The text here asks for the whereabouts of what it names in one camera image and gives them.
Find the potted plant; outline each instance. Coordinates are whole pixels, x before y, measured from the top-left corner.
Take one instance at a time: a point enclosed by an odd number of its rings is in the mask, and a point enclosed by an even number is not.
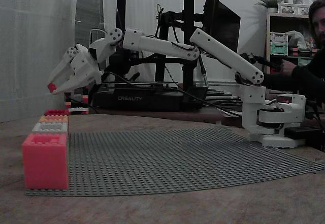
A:
[[[268,12],[278,12],[278,3],[283,0],[259,0],[259,3],[256,5],[264,6],[268,9]]]

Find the red lego brick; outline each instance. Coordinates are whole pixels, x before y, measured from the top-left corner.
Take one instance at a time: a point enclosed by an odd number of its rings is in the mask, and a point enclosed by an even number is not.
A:
[[[69,116],[69,110],[47,110],[44,116]]]
[[[22,152],[26,188],[68,188],[66,134],[30,134]]]
[[[56,86],[54,83],[49,83],[47,85],[47,88],[49,89],[50,92],[53,92],[54,90],[56,90]]]

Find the black sleeve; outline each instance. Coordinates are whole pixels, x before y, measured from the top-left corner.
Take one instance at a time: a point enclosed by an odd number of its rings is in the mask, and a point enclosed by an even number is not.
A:
[[[319,50],[307,65],[308,70],[318,78],[325,78],[325,49]]]
[[[262,86],[268,89],[281,91],[298,90],[298,84],[292,76],[286,76],[282,73],[264,74]]]
[[[309,97],[325,102],[325,82],[315,76],[308,65],[295,67],[291,76],[298,81],[299,90],[306,91]]]

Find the white curtain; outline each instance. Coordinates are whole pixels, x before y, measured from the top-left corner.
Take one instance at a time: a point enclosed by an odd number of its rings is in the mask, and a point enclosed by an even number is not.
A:
[[[63,106],[50,72],[74,46],[76,0],[0,0],[0,121]]]

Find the wall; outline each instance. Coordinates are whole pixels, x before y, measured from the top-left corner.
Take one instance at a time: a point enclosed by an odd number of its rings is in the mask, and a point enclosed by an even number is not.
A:
[[[196,13],[202,13],[204,2],[205,0],[195,0]],[[241,17],[238,53],[247,52],[263,55],[266,37],[266,10],[261,6],[254,5],[256,0],[221,0],[221,2]],[[110,0],[109,4],[104,3],[104,15],[106,15],[105,9],[106,13],[110,15],[107,6],[111,6],[112,3],[114,3],[114,0]],[[182,0],[128,0],[127,8],[130,20],[127,21],[127,24],[131,27],[143,28],[146,32],[153,34],[156,25],[154,18],[156,16],[155,5],[157,3],[160,3],[165,8],[165,11],[179,11],[183,6]],[[108,19],[111,19],[111,24],[115,22],[115,16],[113,15],[108,17]],[[204,57],[204,63],[209,81],[233,81],[233,72],[218,61]],[[169,65],[168,67],[174,79],[181,81],[182,72],[180,66]],[[152,66],[140,65],[139,68],[133,68],[130,73],[134,71],[140,71],[143,79],[153,78]],[[170,80],[167,73],[165,77],[166,80]],[[196,70],[196,80],[202,80],[200,69]]]

